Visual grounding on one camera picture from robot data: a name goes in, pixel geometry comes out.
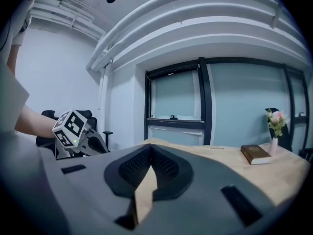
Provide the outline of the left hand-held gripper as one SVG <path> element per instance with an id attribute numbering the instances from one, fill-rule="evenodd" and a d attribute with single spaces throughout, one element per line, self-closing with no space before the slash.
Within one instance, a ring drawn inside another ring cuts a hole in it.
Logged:
<path id="1" fill-rule="evenodd" d="M 80 153 L 85 156 L 109 153 L 102 136 L 91 129 L 87 118 L 74 109 L 61 114 L 52 132 L 56 137 L 57 159 L 69 158 Z"/>

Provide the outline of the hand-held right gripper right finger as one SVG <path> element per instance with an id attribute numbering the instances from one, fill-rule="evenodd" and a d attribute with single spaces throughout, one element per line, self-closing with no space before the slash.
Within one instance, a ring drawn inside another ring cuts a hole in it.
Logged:
<path id="1" fill-rule="evenodd" d="M 226 165 L 178 149 L 151 145 L 157 189 L 141 235 L 232 235 L 274 209 L 254 184 Z"/>

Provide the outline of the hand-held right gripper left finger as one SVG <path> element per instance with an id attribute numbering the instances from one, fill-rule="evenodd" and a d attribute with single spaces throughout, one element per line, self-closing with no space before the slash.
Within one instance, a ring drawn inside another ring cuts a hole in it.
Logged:
<path id="1" fill-rule="evenodd" d="M 110 154 L 56 160 L 29 140 L 9 136 L 9 195 L 23 217 L 46 235 L 152 235 L 137 222 L 134 191 L 126 197 L 104 180 Z"/>

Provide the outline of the person's left forearm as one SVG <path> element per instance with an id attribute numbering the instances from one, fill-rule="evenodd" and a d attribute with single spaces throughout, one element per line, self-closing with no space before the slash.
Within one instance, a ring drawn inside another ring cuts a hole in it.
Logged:
<path id="1" fill-rule="evenodd" d="M 56 120 L 38 114 L 24 105 L 15 130 L 28 135 L 54 138 L 52 129 L 55 124 Z"/>

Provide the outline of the white vertical pipe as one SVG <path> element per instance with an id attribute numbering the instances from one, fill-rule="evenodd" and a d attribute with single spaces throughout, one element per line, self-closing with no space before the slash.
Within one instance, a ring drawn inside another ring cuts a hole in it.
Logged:
<path id="1" fill-rule="evenodd" d="M 101 73 L 101 81 L 99 87 L 99 124 L 98 131 L 102 134 L 105 131 L 105 111 L 106 111 L 106 97 L 108 88 L 108 77 L 110 74 L 111 63 L 108 63 Z"/>

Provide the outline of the wooden table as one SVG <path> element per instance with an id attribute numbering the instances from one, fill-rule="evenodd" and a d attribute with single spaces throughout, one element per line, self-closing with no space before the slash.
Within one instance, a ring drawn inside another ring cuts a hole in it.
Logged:
<path id="1" fill-rule="evenodd" d="M 275 205 L 298 193 L 311 167 L 309 162 L 281 147 L 277 148 L 269 164 L 250 165 L 237 147 L 187 146 L 156 138 L 148 138 L 140 144 L 149 143 L 176 148 L 221 162 L 260 188 Z M 152 211 L 152 193 L 156 188 L 156 176 L 150 168 L 135 191 L 139 223 L 144 221 Z"/>

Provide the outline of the brown hardcover book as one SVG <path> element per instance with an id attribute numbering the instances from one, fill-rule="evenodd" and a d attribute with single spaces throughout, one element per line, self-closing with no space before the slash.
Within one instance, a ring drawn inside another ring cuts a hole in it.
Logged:
<path id="1" fill-rule="evenodd" d="M 270 163 L 271 155 L 258 145 L 242 145 L 240 150 L 251 165 Z"/>

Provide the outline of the white vase with pink flowers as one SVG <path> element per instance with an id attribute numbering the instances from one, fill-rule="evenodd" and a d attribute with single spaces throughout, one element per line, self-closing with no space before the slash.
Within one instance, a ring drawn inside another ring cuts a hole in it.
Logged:
<path id="1" fill-rule="evenodd" d="M 278 147 L 278 138 L 283 135 L 282 129 L 286 126 L 286 117 L 282 111 L 267 109 L 269 129 L 273 131 L 273 137 L 269 148 L 269 154 L 274 156 Z"/>

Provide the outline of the person's white printed shirt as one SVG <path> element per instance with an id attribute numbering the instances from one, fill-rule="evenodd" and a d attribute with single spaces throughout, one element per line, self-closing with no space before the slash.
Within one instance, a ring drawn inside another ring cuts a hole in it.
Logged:
<path id="1" fill-rule="evenodd" d="M 12 45 L 21 46 L 27 28 L 31 24 L 31 9 L 34 0 L 23 0 L 11 17 L 10 34 Z"/>

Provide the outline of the white ceiling pipe bundle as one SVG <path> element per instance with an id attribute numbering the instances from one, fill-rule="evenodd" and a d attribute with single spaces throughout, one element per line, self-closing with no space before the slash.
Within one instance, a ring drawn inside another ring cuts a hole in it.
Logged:
<path id="1" fill-rule="evenodd" d="M 281 0 L 123 0 L 127 14 L 86 64 L 99 70 L 168 65 L 199 58 L 260 59 L 305 70 L 308 44 Z"/>

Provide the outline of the black window frame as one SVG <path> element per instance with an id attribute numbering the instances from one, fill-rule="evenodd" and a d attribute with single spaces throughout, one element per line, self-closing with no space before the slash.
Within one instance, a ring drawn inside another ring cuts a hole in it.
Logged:
<path id="1" fill-rule="evenodd" d="M 174 115 L 178 120 L 171 120 Z M 145 72 L 144 138 L 209 145 L 212 95 L 205 58 Z"/>

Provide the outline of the black glass partition frame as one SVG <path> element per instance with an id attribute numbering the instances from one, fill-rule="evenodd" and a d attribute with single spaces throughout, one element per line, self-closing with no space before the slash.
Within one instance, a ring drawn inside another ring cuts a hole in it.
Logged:
<path id="1" fill-rule="evenodd" d="M 307 140 L 309 136 L 309 126 L 310 126 L 310 104 L 309 104 L 309 93 L 308 93 L 308 86 L 305 80 L 305 75 L 302 70 L 293 68 L 286 64 L 280 64 L 272 61 L 266 61 L 262 59 L 256 58 L 247 58 L 247 57 L 213 57 L 213 58 L 206 58 L 205 59 L 207 64 L 219 64 L 219 63 L 243 63 L 243 64 L 253 64 L 253 65 L 261 65 L 261 66 L 269 66 L 272 68 L 280 69 L 283 71 L 285 81 L 287 83 L 287 91 L 289 97 L 289 105 L 291 111 L 291 123 L 289 129 L 289 136 L 290 136 L 290 143 L 292 143 L 294 139 L 295 127 L 298 124 L 304 124 L 306 126 L 304 132 L 304 139 L 302 147 L 299 149 L 300 153 L 304 153 L 307 145 Z M 305 110 L 306 114 L 302 115 L 298 113 L 295 114 L 295 96 L 294 96 L 294 89 L 292 86 L 291 79 L 295 77 L 300 80 L 302 83 L 302 87 L 304 90 L 304 99 L 305 99 Z"/>

